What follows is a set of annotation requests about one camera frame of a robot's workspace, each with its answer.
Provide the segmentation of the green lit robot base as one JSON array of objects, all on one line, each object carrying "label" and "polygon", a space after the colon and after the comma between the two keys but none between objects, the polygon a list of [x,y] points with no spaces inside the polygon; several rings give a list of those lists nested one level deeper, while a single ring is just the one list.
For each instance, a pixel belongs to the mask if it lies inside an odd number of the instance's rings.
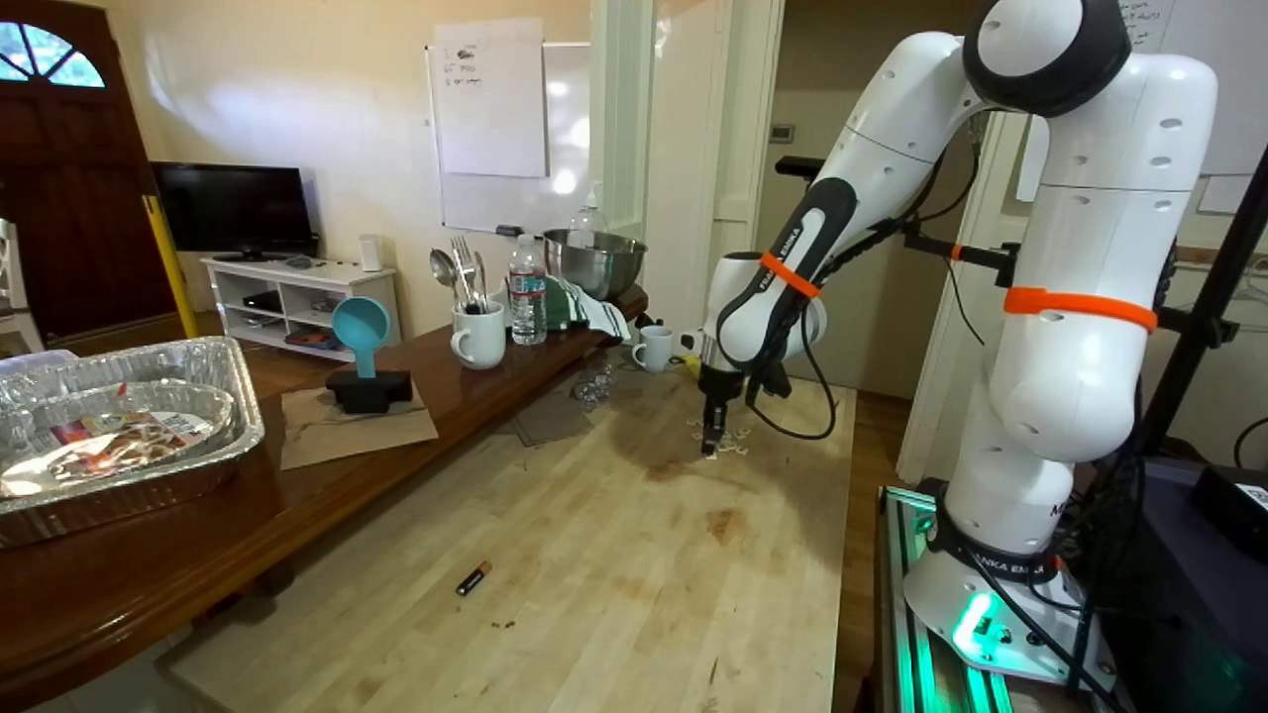
[{"label": "green lit robot base", "polygon": [[879,713],[1124,713],[1118,661],[1081,585],[978,575],[928,558],[938,503],[879,494]]}]

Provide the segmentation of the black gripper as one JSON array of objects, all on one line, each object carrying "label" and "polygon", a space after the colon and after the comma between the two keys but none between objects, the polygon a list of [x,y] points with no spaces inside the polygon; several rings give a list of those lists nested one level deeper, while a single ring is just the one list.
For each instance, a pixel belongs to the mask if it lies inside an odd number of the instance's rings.
[{"label": "black gripper", "polygon": [[758,371],[732,371],[732,367],[707,363],[698,371],[698,387],[707,396],[703,454],[715,454],[729,439],[725,409],[740,392],[765,387],[774,396],[790,396],[794,379],[780,363],[760,363]]}]

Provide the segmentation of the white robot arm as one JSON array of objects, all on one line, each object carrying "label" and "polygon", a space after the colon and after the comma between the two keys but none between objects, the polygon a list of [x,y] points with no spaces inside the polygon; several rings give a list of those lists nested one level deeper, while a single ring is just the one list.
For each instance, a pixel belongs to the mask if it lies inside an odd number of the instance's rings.
[{"label": "white robot arm", "polygon": [[725,435],[737,396],[790,383],[784,360],[821,335],[825,278],[914,210],[982,109],[1044,119],[1049,149],[905,603],[971,667],[1107,689],[1093,595],[1049,544],[1074,471],[1132,433],[1157,282],[1215,119],[1215,72],[1140,53],[1118,0],[994,0],[963,37],[889,53],[776,241],[715,268],[703,439]]}]

